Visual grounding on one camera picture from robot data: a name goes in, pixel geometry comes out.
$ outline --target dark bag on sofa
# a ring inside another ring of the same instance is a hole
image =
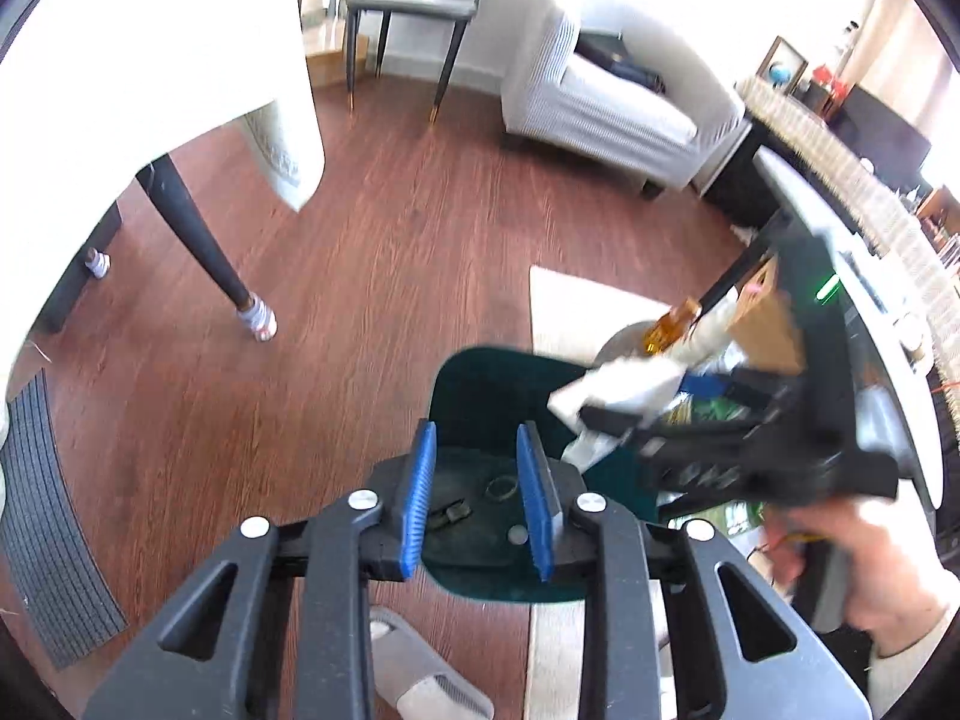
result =
[[[664,79],[659,73],[635,64],[619,35],[582,31],[574,52],[618,79],[638,83],[658,95],[666,94]]]

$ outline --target white rug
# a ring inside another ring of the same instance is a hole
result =
[[[581,365],[628,324],[668,308],[587,279],[530,269],[534,353]],[[530,613],[524,720],[576,720],[584,644],[584,605],[534,605]]]

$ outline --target metal screw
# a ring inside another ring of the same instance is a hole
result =
[[[530,538],[530,535],[522,525],[515,525],[507,531],[507,541],[510,541],[511,544],[515,544],[516,546],[525,544],[528,538]]]
[[[347,503],[351,509],[357,509],[358,512],[366,512],[372,509],[380,502],[373,490],[354,490],[347,498]]]
[[[580,493],[577,496],[577,506],[584,512],[596,514],[607,507],[607,500],[599,493]]]
[[[710,541],[716,530],[706,519],[691,519],[686,524],[686,534],[697,541]]]
[[[247,517],[240,523],[240,533],[247,538],[266,536],[270,530],[270,520],[266,517]]]

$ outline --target blue object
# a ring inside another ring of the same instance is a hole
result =
[[[784,63],[774,62],[767,68],[767,77],[769,77],[771,84],[774,86],[782,86],[792,79],[793,74]]]
[[[402,490],[400,512],[400,573],[410,579],[424,550],[424,532],[430,509],[430,488],[437,464],[437,426],[421,421],[407,456],[406,490]]]
[[[680,392],[702,397],[704,400],[722,397],[726,391],[727,382],[709,374],[698,376],[694,373],[685,373],[683,379],[680,379]]]
[[[523,514],[527,520],[530,552],[541,581],[550,581],[554,563],[553,532],[538,462],[527,426],[520,425],[517,427],[517,482],[520,484]]]

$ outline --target green indicator light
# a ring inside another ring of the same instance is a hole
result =
[[[838,276],[837,274],[830,276],[829,279],[827,279],[827,283],[824,284],[820,288],[820,291],[817,293],[817,299],[820,301],[824,301],[827,298],[829,298],[839,284],[840,284],[840,276]]]

